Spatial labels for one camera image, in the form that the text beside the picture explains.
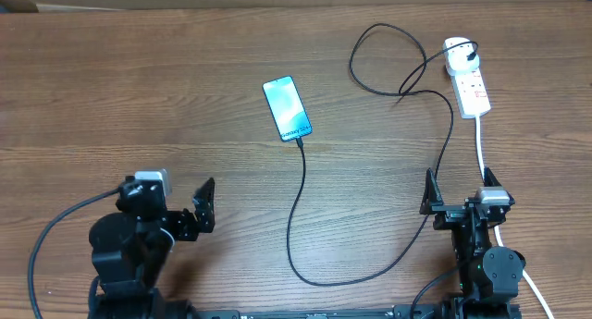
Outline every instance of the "power plug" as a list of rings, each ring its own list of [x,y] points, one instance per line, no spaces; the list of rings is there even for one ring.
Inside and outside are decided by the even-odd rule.
[[[451,37],[444,41],[442,49],[446,49],[456,44],[465,42],[470,41],[464,37]],[[479,68],[479,55],[476,55],[473,59],[469,60],[469,55],[474,50],[475,49],[473,48],[473,45],[471,43],[467,43],[446,51],[444,53],[444,57],[446,57],[446,70],[448,73],[451,76],[456,76],[470,73]]]
[[[467,41],[469,40],[463,37],[449,38],[444,42],[443,48]],[[461,49],[461,51],[453,54],[452,51],[456,49]],[[461,117],[465,119],[481,117],[491,110],[485,83],[479,69],[479,55],[473,60],[467,59],[467,56],[472,52],[473,46],[465,44],[445,53],[446,69],[452,79],[452,87],[454,88],[454,94],[456,94]]]

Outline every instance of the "black charging cable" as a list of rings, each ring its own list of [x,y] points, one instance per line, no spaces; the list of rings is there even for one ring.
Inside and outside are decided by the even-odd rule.
[[[417,296],[415,296],[415,298],[413,299],[413,302],[411,303],[411,307],[409,308],[409,319],[413,319],[415,317],[415,315],[416,315],[416,313],[415,313],[415,307],[417,306],[417,303],[419,302],[419,300],[421,300],[421,298],[424,296],[424,294],[426,294],[426,292],[430,288],[434,287],[435,285],[437,285],[438,283],[444,281],[445,279],[451,277],[452,275],[454,275],[454,273],[456,273],[459,269],[461,269],[464,265],[466,265],[468,263],[469,263],[468,260],[465,260],[464,262],[458,263],[451,270],[442,273],[440,276],[434,278],[428,284],[426,284],[425,287],[422,288],[421,291],[419,291],[419,293],[417,294]]]
[[[33,251],[31,251],[31,257],[29,258],[29,266],[27,269],[27,287],[29,289],[29,300],[31,301],[31,307],[33,309],[33,313],[35,314],[35,318],[36,319],[43,319],[43,317],[41,316],[41,311],[39,310],[39,304],[37,304],[37,298],[35,297],[35,284],[33,283],[33,274],[35,272],[35,260],[37,259],[37,253],[39,253],[39,250],[41,249],[41,245],[43,244],[43,240],[45,239],[45,237],[47,236],[47,234],[49,233],[49,231],[52,229],[52,227],[54,227],[57,222],[61,221],[64,217],[76,212],[77,210],[79,210],[80,208],[87,206],[93,202],[98,202],[99,200],[102,200],[106,197],[109,197],[111,195],[117,194],[118,193],[118,189],[114,189],[114,190],[110,190],[107,191],[103,194],[99,194],[95,197],[92,197],[91,199],[87,199],[83,202],[77,203],[71,207],[69,207],[67,210],[63,211],[62,213],[60,213],[58,216],[56,216],[51,222],[49,222],[47,224],[47,226],[45,226],[45,228],[43,229],[43,231],[41,232],[41,234],[39,235],[39,238],[37,239],[37,241],[35,242],[35,246],[33,247]],[[93,293],[93,289],[94,289],[94,293],[96,293],[96,287],[98,285],[98,278],[96,278],[95,280],[92,281],[91,284],[91,292],[89,293],[89,309],[92,311],[94,308],[94,304],[93,302],[91,302],[91,293]]]
[[[386,28],[391,28],[394,29],[396,31],[402,32],[403,34],[405,34],[407,37],[409,37],[412,41],[415,42],[415,44],[417,45],[417,48],[419,48],[419,51],[422,54],[422,58],[424,59],[424,62],[419,65],[416,69],[414,69],[411,74],[409,74],[409,76],[407,76],[407,78],[403,81],[403,83],[401,84],[399,90],[397,92],[382,92],[376,89],[373,89],[369,86],[367,86],[366,84],[364,84],[360,79],[358,79],[358,77],[355,75],[354,71],[353,71],[353,57],[355,56],[356,52],[358,51],[358,49],[360,48],[360,45],[362,45],[362,43],[364,42],[366,35],[368,34],[369,31],[371,31],[372,29],[376,28],[376,27],[386,27]],[[450,128],[448,131],[448,135],[446,137],[446,140],[444,141],[444,144],[442,145],[442,149],[440,150],[440,154],[438,157],[438,161],[436,162],[436,171],[435,171],[435,178],[438,177],[438,171],[440,168],[440,162],[442,161],[442,156],[444,155],[444,151],[446,150],[446,146],[448,145],[448,142],[450,141],[450,136],[452,135],[452,129],[454,128],[454,111],[452,110],[452,105],[450,104],[450,101],[448,100],[448,98],[446,98],[446,96],[444,96],[443,94],[441,94],[440,92],[436,92],[433,90],[418,90],[418,91],[414,91],[412,92],[411,89],[417,84],[417,82],[422,78],[422,76],[424,75],[424,72],[426,71],[426,67],[427,67],[427,63],[429,63],[430,61],[432,61],[434,58],[443,55],[444,53],[446,53],[447,51],[449,51],[452,48],[455,47],[459,47],[461,45],[464,44],[468,44],[471,43],[475,46],[474,51],[469,54],[467,56],[468,60],[473,60],[476,56],[476,50],[478,48],[478,44],[476,42],[473,41],[469,41],[469,42],[462,42],[462,43],[458,43],[458,44],[454,44],[451,47],[445,48],[439,52],[437,52],[436,54],[430,56],[429,58],[426,55],[426,50],[424,49],[424,47],[421,45],[421,43],[419,43],[419,41],[413,37],[409,32],[391,25],[391,24],[387,24],[387,23],[377,23],[374,24],[372,26],[370,26],[370,28],[366,29],[364,31],[364,33],[362,33],[362,35],[360,36],[360,38],[358,39],[358,42],[354,45],[353,50],[351,50],[351,56],[350,56],[350,64],[349,64],[349,68],[350,68],[350,74],[351,77],[365,90],[372,92],[372,93],[376,93],[379,95],[383,95],[383,96],[395,96],[395,97],[400,97],[399,100],[397,101],[397,103],[399,103],[403,97],[408,96],[408,95],[416,95],[419,93],[434,93],[435,95],[437,95],[438,97],[440,97],[442,100],[444,100],[444,102],[446,102],[449,110],[450,110]],[[420,73],[417,75],[417,78],[410,84],[409,88],[407,88],[406,90],[403,90],[405,84],[407,84],[407,82],[411,79],[411,77],[417,73],[417,71],[420,71]],[[296,267],[294,266],[294,262],[292,261],[292,257],[291,257],[291,252],[290,252],[290,229],[291,229],[291,222],[292,222],[292,218],[294,216],[294,211],[296,210],[296,205],[298,204],[298,201],[300,200],[300,196],[302,194],[302,189],[304,188],[304,181],[306,179],[306,159],[304,157],[304,143],[302,142],[302,138],[297,138],[296,139],[296,143],[298,144],[298,147],[300,148],[301,154],[302,154],[302,183],[300,186],[300,189],[298,190],[298,194],[296,195],[296,199],[294,199],[294,204],[292,205],[292,208],[290,210],[290,217],[288,218],[288,227],[287,227],[287,231],[286,231],[286,249],[288,252],[288,262],[290,263],[290,267],[292,269],[292,272],[294,272],[294,274],[304,283],[309,284],[311,286],[316,286],[316,287],[337,287],[337,286],[348,286],[348,285],[352,285],[352,284],[356,284],[356,283],[361,283],[361,282],[365,282],[365,281],[369,281],[373,278],[382,276],[383,274],[385,274],[386,272],[388,272],[390,269],[392,269],[392,267],[394,267],[395,265],[397,265],[399,263],[399,261],[403,258],[403,256],[407,253],[407,251],[412,247],[412,245],[415,243],[415,241],[417,240],[417,237],[419,237],[419,234],[421,233],[422,229],[424,228],[424,226],[426,225],[427,222],[427,218],[429,217],[429,215],[426,215],[422,224],[419,226],[419,228],[417,229],[417,232],[415,232],[415,235],[413,236],[413,238],[411,239],[411,241],[409,242],[409,244],[407,244],[407,246],[405,247],[405,249],[401,252],[401,254],[386,268],[380,270],[379,272],[376,272],[370,276],[366,276],[366,277],[361,277],[361,278],[355,278],[352,280],[348,280],[348,281],[341,281],[341,282],[329,282],[329,283],[320,283],[320,282],[314,282],[311,281],[309,279],[307,279],[306,277],[302,276],[302,274],[300,274],[300,272],[298,272],[298,270],[296,269]],[[421,295],[423,295],[423,293],[420,293],[420,295],[418,295],[417,300],[419,301],[419,298],[421,298]]]

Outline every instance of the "blue phone screen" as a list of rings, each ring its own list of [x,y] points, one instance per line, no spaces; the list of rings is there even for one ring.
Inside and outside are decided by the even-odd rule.
[[[313,132],[292,77],[269,81],[263,85],[263,91],[283,141]]]

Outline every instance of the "wood grain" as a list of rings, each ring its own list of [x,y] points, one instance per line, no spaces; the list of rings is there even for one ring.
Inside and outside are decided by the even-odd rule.
[[[170,209],[189,206],[208,177],[217,182],[216,230],[175,248],[159,282],[165,295],[240,311],[411,302],[453,265],[447,232],[427,227],[397,267],[356,286],[314,288],[290,271],[286,222],[302,165],[296,145],[279,141],[261,91],[292,75],[314,126],[295,264],[324,282],[381,269],[419,226],[424,173],[449,111],[434,96],[395,105],[352,82],[350,51],[378,21],[408,30],[429,54],[451,36],[479,41],[493,105],[485,157],[518,202],[504,240],[527,258],[558,318],[589,317],[591,17],[587,3],[0,16],[0,317],[32,317],[25,272],[43,226],[149,166],[171,173]],[[418,62],[410,41],[377,31],[355,66],[368,84],[396,90]],[[442,59],[418,88],[453,99]],[[449,203],[478,185],[474,135],[457,115],[439,177]],[[47,238],[35,280],[46,318],[86,316],[88,230],[115,209],[99,202]],[[455,289],[452,279],[424,301]],[[544,315],[525,283],[516,302],[524,318]]]

